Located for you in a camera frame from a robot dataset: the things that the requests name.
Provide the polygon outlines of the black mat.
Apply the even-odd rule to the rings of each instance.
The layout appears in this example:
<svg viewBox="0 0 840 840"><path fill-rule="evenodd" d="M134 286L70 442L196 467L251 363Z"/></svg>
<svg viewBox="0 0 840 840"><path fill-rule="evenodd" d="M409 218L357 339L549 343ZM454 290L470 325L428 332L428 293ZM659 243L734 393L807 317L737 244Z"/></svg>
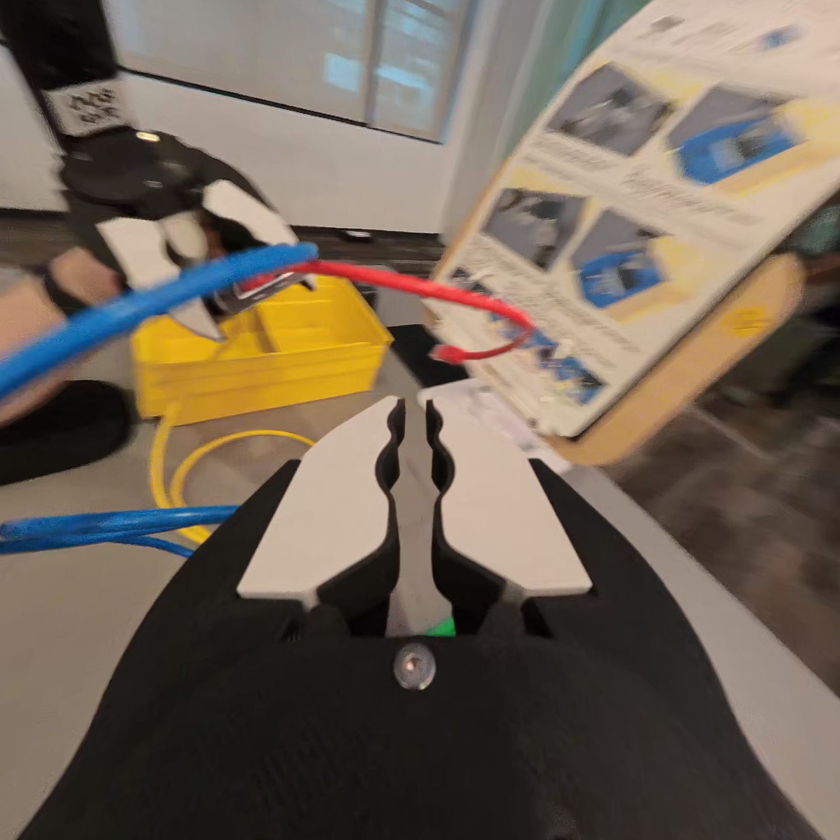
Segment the black mat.
<svg viewBox="0 0 840 840"><path fill-rule="evenodd" d="M469 378L467 369L433 359L431 353L437 342L423 324L404 324L389 327L391 350L421 388L427 389Z"/></svg>

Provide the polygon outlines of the printed instruction sheet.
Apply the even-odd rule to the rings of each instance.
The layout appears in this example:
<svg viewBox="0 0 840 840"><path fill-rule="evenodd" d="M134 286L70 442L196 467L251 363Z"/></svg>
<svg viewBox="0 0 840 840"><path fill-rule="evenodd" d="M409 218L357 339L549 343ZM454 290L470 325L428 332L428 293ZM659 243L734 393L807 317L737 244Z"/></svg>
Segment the printed instruction sheet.
<svg viewBox="0 0 840 840"><path fill-rule="evenodd" d="M838 191L839 2L651 2L524 134L438 264L525 311L468 363L575 438Z"/></svg>

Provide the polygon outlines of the white stand base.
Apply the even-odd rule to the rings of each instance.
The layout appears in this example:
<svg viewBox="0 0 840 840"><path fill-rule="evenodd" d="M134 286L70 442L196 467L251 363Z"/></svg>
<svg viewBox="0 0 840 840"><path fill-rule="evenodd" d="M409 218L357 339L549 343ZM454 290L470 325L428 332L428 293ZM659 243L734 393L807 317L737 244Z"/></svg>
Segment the white stand base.
<svg viewBox="0 0 840 840"><path fill-rule="evenodd" d="M557 475L573 468L572 463L548 446L496 393L476 380L465 379L422 389L416 401L422 408L425 408L428 401L436 405L453 404L516 445L528 458L541 460Z"/></svg>

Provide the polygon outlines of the person's left hand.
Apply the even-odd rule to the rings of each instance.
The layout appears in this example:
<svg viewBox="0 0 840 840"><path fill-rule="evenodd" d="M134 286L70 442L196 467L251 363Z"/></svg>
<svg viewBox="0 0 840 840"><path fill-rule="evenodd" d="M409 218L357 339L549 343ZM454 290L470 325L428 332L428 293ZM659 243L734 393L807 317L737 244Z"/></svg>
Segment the person's left hand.
<svg viewBox="0 0 840 840"><path fill-rule="evenodd" d="M124 292L121 276L84 248L20 270L1 295L2 356Z"/></svg>

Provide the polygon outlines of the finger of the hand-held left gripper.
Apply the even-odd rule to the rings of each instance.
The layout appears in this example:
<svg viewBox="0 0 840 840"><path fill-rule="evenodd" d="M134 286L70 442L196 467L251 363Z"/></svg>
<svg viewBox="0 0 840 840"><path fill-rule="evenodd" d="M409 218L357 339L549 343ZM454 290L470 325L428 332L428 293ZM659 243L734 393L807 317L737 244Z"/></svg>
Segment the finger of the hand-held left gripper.
<svg viewBox="0 0 840 840"><path fill-rule="evenodd" d="M298 243L298 237L274 208L229 179L216 179L203 186L203 234L209 259Z"/></svg>
<svg viewBox="0 0 840 840"><path fill-rule="evenodd" d="M208 258L207 238L196 213L176 213L157 221L113 217L98 223L98 233L134 291L168 284L184 268Z"/></svg>

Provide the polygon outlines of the window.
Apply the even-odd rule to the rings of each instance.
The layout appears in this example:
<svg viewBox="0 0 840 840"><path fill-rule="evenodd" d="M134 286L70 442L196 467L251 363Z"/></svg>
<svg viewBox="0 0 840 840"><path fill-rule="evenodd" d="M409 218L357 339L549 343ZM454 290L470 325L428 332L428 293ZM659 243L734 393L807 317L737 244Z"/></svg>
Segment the window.
<svg viewBox="0 0 840 840"><path fill-rule="evenodd" d="M438 142L452 109L474 2L104 6L126 69Z"/></svg>

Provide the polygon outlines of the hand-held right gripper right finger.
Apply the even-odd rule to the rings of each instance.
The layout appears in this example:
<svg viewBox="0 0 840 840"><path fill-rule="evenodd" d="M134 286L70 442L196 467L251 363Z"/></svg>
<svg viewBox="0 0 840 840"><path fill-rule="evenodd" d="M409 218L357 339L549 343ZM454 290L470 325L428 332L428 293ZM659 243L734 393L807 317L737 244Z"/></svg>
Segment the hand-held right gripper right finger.
<svg viewBox="0 0 840 840"><path fill-rule="evenodd" d="M427 399L437 489L432 572L451 606L453 636L474 634L498 605L588 595L593 582L513 439L450 399Z"/></svg>

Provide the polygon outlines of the yellow plastic bin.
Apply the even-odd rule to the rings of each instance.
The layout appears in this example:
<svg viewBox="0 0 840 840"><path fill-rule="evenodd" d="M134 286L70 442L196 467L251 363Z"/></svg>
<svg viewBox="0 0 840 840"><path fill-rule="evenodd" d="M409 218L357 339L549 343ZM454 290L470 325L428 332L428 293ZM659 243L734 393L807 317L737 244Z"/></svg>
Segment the yellow plastic bin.
<svg viewBox="0 0 840 840"><path fill-rule="evenodd" d="M221 343L168 317L131 336L133 389L146 419L174 425L368 392L392 336L344 279L294 286L220 325Z"/></svg>

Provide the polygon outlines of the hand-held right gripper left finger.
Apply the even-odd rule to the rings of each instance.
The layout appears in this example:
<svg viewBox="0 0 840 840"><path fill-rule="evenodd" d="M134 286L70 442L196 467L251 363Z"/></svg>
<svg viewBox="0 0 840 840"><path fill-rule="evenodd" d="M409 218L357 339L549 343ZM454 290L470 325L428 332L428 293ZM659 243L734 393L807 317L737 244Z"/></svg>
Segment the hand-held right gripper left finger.
<svg viewBox="0 0 840 840"><path fill-rule="evenodd" d="M392 489L403 400L389 395L301 458L237 586L249 600L328 606L359 634L384 635L400 575Z"/></svg>

